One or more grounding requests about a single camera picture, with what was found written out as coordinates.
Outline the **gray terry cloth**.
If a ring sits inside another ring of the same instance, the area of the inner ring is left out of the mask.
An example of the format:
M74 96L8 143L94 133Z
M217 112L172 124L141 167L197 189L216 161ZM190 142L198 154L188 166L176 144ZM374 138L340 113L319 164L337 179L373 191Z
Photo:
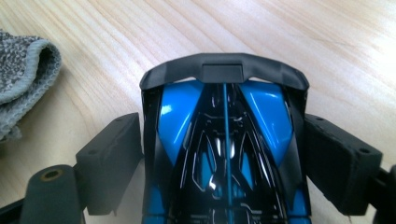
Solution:
M18 122L54 84L61 64L48 39L0 29L0 143L21 138Z

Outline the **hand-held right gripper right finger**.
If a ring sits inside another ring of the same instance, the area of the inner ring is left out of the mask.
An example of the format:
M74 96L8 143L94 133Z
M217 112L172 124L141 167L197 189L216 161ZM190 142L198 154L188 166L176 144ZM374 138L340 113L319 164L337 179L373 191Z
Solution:
M362 216L369 179L376 176L382 153L330 121L304 118L304 167L314 185L346 216Z

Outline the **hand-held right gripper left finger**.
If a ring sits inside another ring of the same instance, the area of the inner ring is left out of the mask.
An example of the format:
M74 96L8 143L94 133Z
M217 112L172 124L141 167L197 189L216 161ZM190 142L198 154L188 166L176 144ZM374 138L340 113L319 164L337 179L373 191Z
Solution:
M94 216L116 212L143 159L139 115L113 119L77 155L79 195Z

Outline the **blue and black toy car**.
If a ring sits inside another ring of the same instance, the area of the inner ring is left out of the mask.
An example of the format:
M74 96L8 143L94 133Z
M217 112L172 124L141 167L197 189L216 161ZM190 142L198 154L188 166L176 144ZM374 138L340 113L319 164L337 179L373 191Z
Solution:
M201 53L143 76L142 224L311 224L308 81L284 63Z

